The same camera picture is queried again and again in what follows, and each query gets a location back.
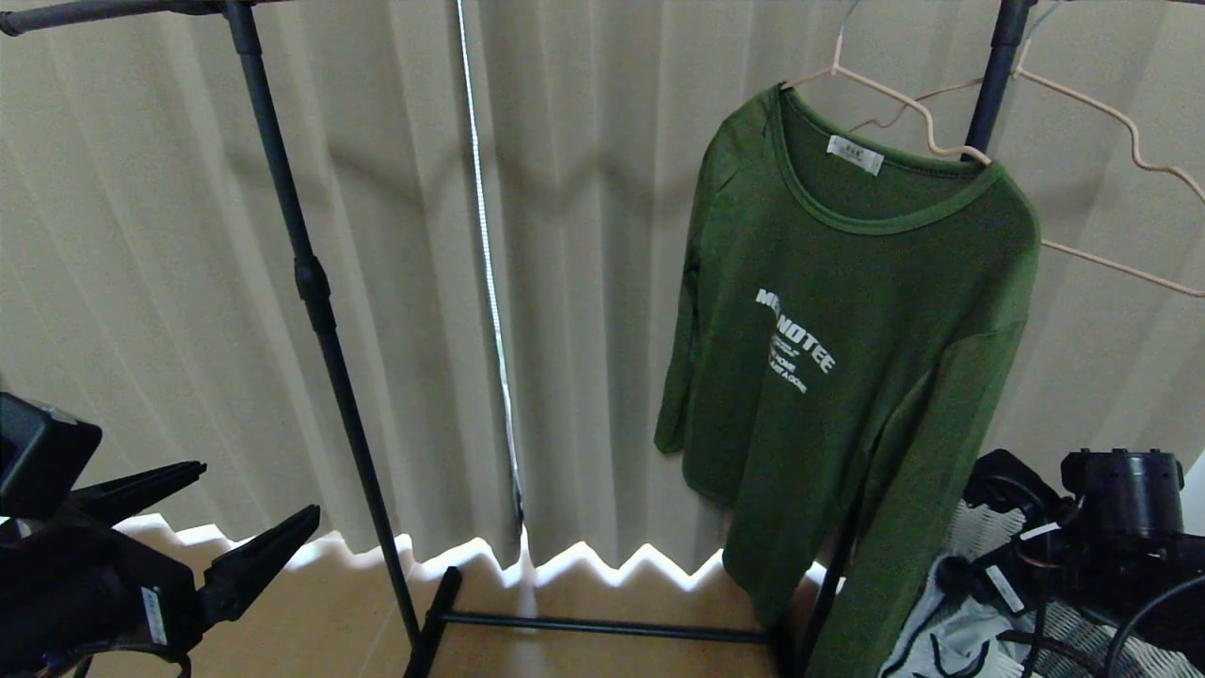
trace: empty hanger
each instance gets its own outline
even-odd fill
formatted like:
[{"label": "empty hanger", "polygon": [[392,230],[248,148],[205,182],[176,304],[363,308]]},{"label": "empty hanger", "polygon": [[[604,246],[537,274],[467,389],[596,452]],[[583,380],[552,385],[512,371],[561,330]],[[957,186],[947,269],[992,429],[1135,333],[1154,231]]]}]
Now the empty hanger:
[{"label": "empty hanger", "polygon": [[[1042,24],[1042,22],[1045,22],[1046,18],[1050,17],[1051,13],[1054,10],[1057,10],[1062,4],[1063,4],[1062,0],[1057,1],[1053,7],[1051,7],[1050,10],[1047,10],[1046,13],[1044,13],[1041,17],[1039,17],[1038,20],[1034,22],[1034,25],[1030,26],[1029,35],[1025,37],[1025,42],[1021,47],[1021,54],[1017,55],[1017,65],[1012,70],[1012,77],[1013,77],[1013,79],[1016,79],[1016,78],[1024,78],[1024,79],[1028,79],[1030,82],[1038,83],[1038,84],[1040,84],[1040,86],[1042,86],[1042,87],[1045,87],[1047,89],[1051,89],[1052,92],[1057,92],[1057,93],[1063,94],[1065,96],[1070,96],[1071,99],[1075,99],[1076,101],[1080,101],[1081,104],[1092,106],[1093,108],[1095,108],[1095,110],[1098,110],[1098,111],[1100,111],[1100,112],[1103,112],[1103,113],[1105,113],[1105,114],[1107,114],[1107,116],[1117,119],[1123,125],[1125,125],[1125,130],[1129,131],[1129,137],[1130,137],[1130,160],[1133,160],[1134,164],[1139,169],[1141,169],[1144,171],[1154,171],[1154,172],[1169,173],[1171,176],[1175,176],[1176,178],[1178,178],[1180,181],[1182,181],[1185,184],[1187,184],[1188,188],[1191,188],[1193,193],[1197,194],[1197,196],[1201,200],[1201,204],[1205,204],[1205,190],[1201,189],[1200,183],[1198,183],[1197,179],[1192,177],[1192,175],[1189,175],[1183,169],[1181,169],[1181,167],[1178,167],[1176,165],[1154,165],[1154,164],[1151,164],[1151,163],[1146,161],[1142,158],[1142,153],[1139,149],[1140,134],[1139,134],[1138,124],[1135,124],[1134,120],[1129,116],[1127,116],[1125,113],[1118,111],[1117,108],[1115,108],[1115,107],[1112,107],[1112,106],[1110,106],[1107,104],[1104,104],[1101,101],[1098,101],[1097,99],[1093,99],[1092,96],[1088,96],[1087,94],[1082,94],[1080,92],[1076,92],[1075,89],[1071,89],[1069,87],[1064,87],[1064,86],[1062,86],[1062,84],[1059,84],[1059,83],[1057,83],[1057,82],[1054,82],[1052,79],[1048,79],[1048,78],[1042,77],[1042,76],[1040,76],[1038,73],[1030,72],[1029,70],[1025,69],[1025,57],[1029,55],[1029,46],[1034,41],[1034,33],[1038,30],[1038,26],[1040,26]],[[982,78],[976,78],[976,79],[972,79],[970,82],[965,82],[963,84],[954,84],[954,86],[950,86],[950,87],[942,87],[941,89],[935,89],[933,92],[928,92],[925,94],[922,94],[921,96],[917,98],[917,100],[924,100],[924,99],[928,99],[930,96],[936,96],[937,94],[942,94],[942,93],[946,93],[946,92],[953,92],[956,89],[963,89],[963,88],[966,88],[966,87],[972,87],[975,84],[978,84],[980,82],[982,82]],[[853,126],[852,130],[860,129],[860,128],[863,128],[863,126],[865,126],[868,124],[876,124],[880,128],[888,128],[892,124],[894,124],[895,120],[899,119],[899,117],[904,113],[904,111],[906,108],[907,108],[907,106],[901,106],[895,112],[895,114],[890,118],[890,120],[888,120],[886,123],[882,122],[882,120],[880,120],[880,119],[877,119],[877,118],[871,118],[871,119],[864,120],[864,122],[859,123],[858,125]],[[1063,253],[1066,253],[1066,254],[1071,254],[1072,257],[1080,257],[1081,259],[1089,260],[1092,263],[1100,264],[1100,265],[1106,266],[1106,267],[1111,267],[1113,270],[1124,272],[1127,275],[1131,275],[1134,277],[1145,279],[1147,282],[1152,282],[1152,283],[1158,284],[1160,287],[1164,287],[1166,289],[1171,289],[1172,291],[1176,291],[1178,294],[1185,294],[1185,295],[1194,296],[1194,297],[1198,297],[1198,299],[1205,297],[1205,289],[1197,289],[1194,287],[1188,287],[1188,285],[1181,284],[1178,282],[1175,282],[1172,279],[1168,279],[1165,277],[1159,277],[1158,275],[1153,275],[1153,273],[1146,272],[1144,270],[1139,270],[1136,267],[1128,266],[1125,264],[1121,264],[1121,263],[1117,263],[1115,260],[1106,259],[1104,257],[1099,257],[1099,255],[1089,253],[1089,252],[1084,252],[1082,249],[1076,249],[1075,247],[1069,247],[1069,246],[1059,243],[1059,242],[1053,242],[1051,240],[1046,240],[1045,237],[1042,238],[1042,244],[1046,246],[1046,247],[1050,247],[1051,249],[1058,249],[1059,252],[1063,252]]]},{"label": "empty hanger", "polygon": [[886,84],[881,84],[878,82],[875,82],[875,81],[870,79],[869,77],[860,76],[860,75],[858,75],[858,73],[856,73],[856,72],[851,71],[850,69],[847,69],[847,67],[845,67],[845,66],[841,65],[841,46],[842,46],[842,42],[845,41],[845,24],[850,20],[850,14],[853,13],[853,10],[857,8],[858,2],[860,2],[860,1],[862,0],[853,0],[853,5],[850,6],[850,11],[846,12],[845,13],[845,18],[841,19],[841,28],[837,29],[837,34],[836,34],[836,48],[833,52],[833,64],[829,67],[827,67],[827,69],[816,71],[816,72],[813,72],[811,75],[807,75],[807,76],[804,76],[804,77],[801,77],[799,79],[793,79],[790,82],[784,82],[784,83],[782,83],[782,89],[790,89],[793,87],[798,87],[800,84],[804,84],[805,82],[811,82],[811,81],[816,79],[817,77],[821,77],[822,75],[842,75],[842,76],[845,76],[845,77],[847,77],[847,78],[857,82],[858,84],[863,84],[865,87],[869,87],[869,88],[874,89],[875,92],[878,92],[881,94],[886,94],[887,96],[890,96],[892,99],[895,99],[897,101],[900,101],[905,106],[907,106],[907,107],[915,110],[916,112],[921,113],[921,116],[924,117],[924,122],[925,122],[925,132],[927,132],[925,141],[929,145],[929,152],[931,152],[933,154],[940,155],[940,157],[966,154],[966,155],[970,155],[970,157],[975,158],[976,160],[983,163],[984,165],[992,164],[992,158],[988,158],[978,148],[972,148],[970,146],[959,146],[958,148],[941,148],[941,147],[939,147],[937,146],[937,141],[933,136],[933,113],[929,112],[929,108],[924,107],[924,105],[921,104],[921,102],[918,102],[917,100],[911,99],[911,98],[909,98],[909,96],[906,96],[906,95],[904,95],[904,94],[901,94],[901,93],[892,89],[890,87],[887,87]]}]

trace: beige curtain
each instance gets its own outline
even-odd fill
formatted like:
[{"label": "beige curtain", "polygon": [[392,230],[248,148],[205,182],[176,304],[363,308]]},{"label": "beige curtain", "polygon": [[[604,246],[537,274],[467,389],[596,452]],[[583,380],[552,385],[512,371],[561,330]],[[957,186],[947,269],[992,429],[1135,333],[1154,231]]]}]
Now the beige curtain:
[{"label": "beige curtain", "polygon": [[[1046,10],[1040,5],[1034,13]],[[831,59],[842,2],[512,0],[469,4],[489,226],[500,278],[527,525],[536,562],[584,540],[612,566],[651,542],[687,571],[722,519],[652,447],[687,214],[703,151],[745,99]],[[874,0],[845,63],[904,92],[982,75],[995,2]],[[1069,4],[1029,65],[1142,124],[1148,158],[1205,178],[1205,11]],[[882,96],[825,79],[801,94],[847,124]],[[962,143],[976,90],[934,101]],[[911,114],[882,141],[923,152]],[[1117,123],[1031,83],[1011,87],[993,154],[1045,234],[1205,284],[1205,206],[1128,164]],[[1058,483],[1082,446],[1205,448],[1205,302],[1044,252],[1034,312],[984,450]]]},{"label": "beige curtain", "polygon": [[[1044,11],[1047,4],[1039,5]],[[687,571],[722,514],[652,428],[703,151],[756,92],[821,67],[839,2],[472,0],[482,197],[535,561],[648,542]],[[451,0],[261,5],[269,76],[399,532],[513,561],[506,421]],[[874,0],[846,64],[911,93],[982,73],[994,2]],[[1075,2],[1033,70],[1131,112],[1144,153],[1205,178],[1205,11]],[[222,19],[157,16],[0,40],[0,376],[101,424],[89,481],[210,462],[164,508],[249,535],[316,501],[372,544]],[[893,112],[825,79],[853,124]],[[934,101],[959,143],[974,90]],[[868,131],[919,152],[911,114]],[[1057,241],[1205,285],[1205,206],[1129,166],[1116,123],[1019,82],[992,154]],[[1057,483],[1081,446],[1205,448],[1205,302],[1044,252],[986,450]]]},{"label": "beige curtain", "polygon": [[[393,525],[418,558],[481,536],[511,562],[455,14],[255,16]],[[242,538],[317,502],[371,548],[225,20],[117,19],[0,49],[4,388],[104,428],[86,482],[207,462],[161,506],[178,529]]]}]

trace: hanger hook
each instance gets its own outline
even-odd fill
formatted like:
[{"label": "hanger hook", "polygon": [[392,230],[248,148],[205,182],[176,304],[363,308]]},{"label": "hanger hook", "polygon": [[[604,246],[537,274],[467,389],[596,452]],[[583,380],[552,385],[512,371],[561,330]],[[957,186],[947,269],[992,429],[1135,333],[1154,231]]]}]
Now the hanger hook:
[{"label": "hanger hook", "polygon": [[1038,33],[1038,26],[1042,25],[1042,22],[1045,22],[1051,14],[1053,14],[1054,10],[1058,10],[1062,6],[1063,6],[1063,0],[1054,0],[1054,4],[1051,5],[1051,8],[1042,12],[1042,16],[1038,17],[1038,20],[1034,22],[1034,25],[1029,26],[1029,35],[1025,36],[1025,40],[1033,40],[1034,34]]},{"label": "hanger hook", "polygon": [[850,23],[850,14],[858,8],[858,2],[862,2],[862,0],[853,0],[853,4],[850,5],[850,10],[846,11],[845,17],[841,19],[841,26],[836,29],[837,37],[845,37],[845,24]]}]

